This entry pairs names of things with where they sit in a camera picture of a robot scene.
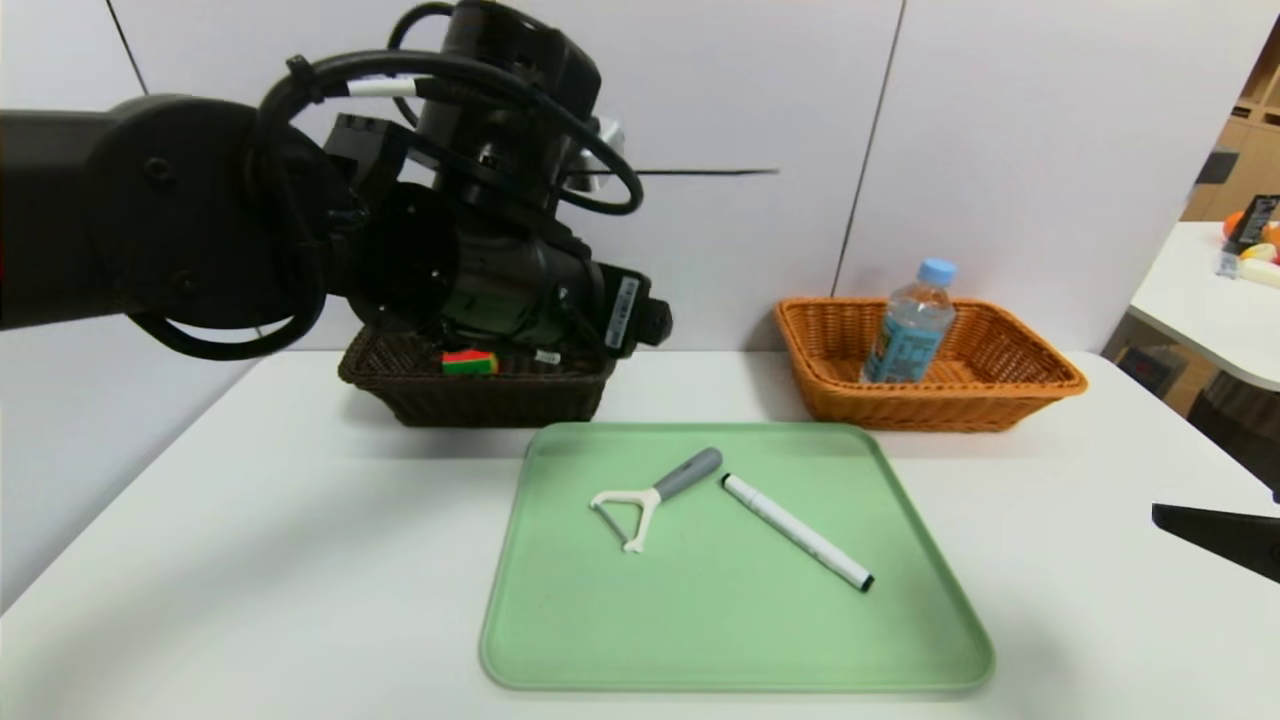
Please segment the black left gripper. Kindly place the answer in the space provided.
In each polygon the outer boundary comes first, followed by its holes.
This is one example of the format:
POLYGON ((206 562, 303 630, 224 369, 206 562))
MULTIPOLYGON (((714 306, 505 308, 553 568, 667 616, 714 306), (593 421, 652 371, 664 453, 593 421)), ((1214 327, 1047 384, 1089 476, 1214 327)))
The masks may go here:
POLYGON ((646 275, 598 263, 582 243, 540 240, 539 254, 539 348, 621 360, 669 338, 671 306, 650 297, 646 275))

